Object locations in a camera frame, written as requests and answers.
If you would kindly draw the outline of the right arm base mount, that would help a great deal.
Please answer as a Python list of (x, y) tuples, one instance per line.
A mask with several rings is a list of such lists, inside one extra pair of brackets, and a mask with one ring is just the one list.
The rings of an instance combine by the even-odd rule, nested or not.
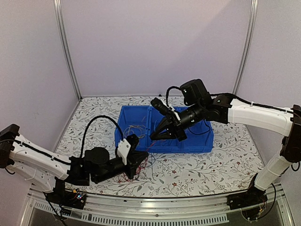
[(248, 221), (255, 221), (266, 208), (267, 196), (254, 186), (247, 191), (227, 196), (227, 205), (231, 210), (241, 210), (242, 216)]

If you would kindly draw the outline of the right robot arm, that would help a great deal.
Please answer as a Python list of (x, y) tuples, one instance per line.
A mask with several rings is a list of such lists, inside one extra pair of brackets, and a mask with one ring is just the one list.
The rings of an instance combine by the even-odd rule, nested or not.
[(293, 163), (301, 161), (301, 107), (279, 108), (248, 102), (231, 93), (210, 94), (201, 79), (188, 81), (178, 88), (187, 109), (178, 112), (154, 98), (151, 105), (164, 117), (150, 135), (151, 140), (187, 138), (185, 130), (201, 120), (238, 123), (267, 129), (282, 135), (280, 153), (257, 173), (243, 195), (247, 205), (254, 205), (264, 192)]

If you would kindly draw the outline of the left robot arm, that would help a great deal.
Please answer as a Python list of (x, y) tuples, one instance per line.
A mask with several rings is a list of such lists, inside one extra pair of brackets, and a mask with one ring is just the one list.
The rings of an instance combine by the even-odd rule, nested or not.
[(115, 149), (115, 158), (103, 147), (81, 150), (79, 157), (65, 156), (44, 149), (19, 134), (19, 126), (11, 124), (0, 132), (0, 167), (10, 175), (18, 174), (37, 190), (51, 193), (59, 204), (66, 204), (70, 194), (64, 184), (88, 186), (117, 175), (128, 179), (137, 175), (149, 154), (137, 151), (136, 134), (122, 137)]

